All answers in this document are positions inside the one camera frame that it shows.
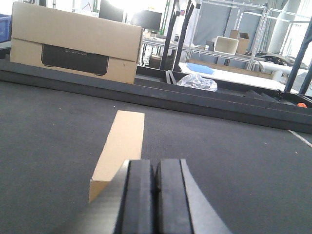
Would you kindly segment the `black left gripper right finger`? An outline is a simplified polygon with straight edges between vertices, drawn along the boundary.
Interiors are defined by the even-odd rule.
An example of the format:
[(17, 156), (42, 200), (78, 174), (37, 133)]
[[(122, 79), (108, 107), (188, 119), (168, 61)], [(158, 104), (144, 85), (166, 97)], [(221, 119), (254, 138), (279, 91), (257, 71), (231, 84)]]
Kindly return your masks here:
[(162, 159), (156, 170), (159, 234), (231, 234), (207, 200), (185, 159)]

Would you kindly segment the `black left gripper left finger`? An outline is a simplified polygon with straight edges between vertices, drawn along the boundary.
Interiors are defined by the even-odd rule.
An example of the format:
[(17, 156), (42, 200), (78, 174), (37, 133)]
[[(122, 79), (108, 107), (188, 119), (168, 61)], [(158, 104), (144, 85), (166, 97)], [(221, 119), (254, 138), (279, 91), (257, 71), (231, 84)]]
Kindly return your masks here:
[(110, 184), (79, 214), (72, 234), (154, 234), (154, 172), (149, 160), (124, 162)]

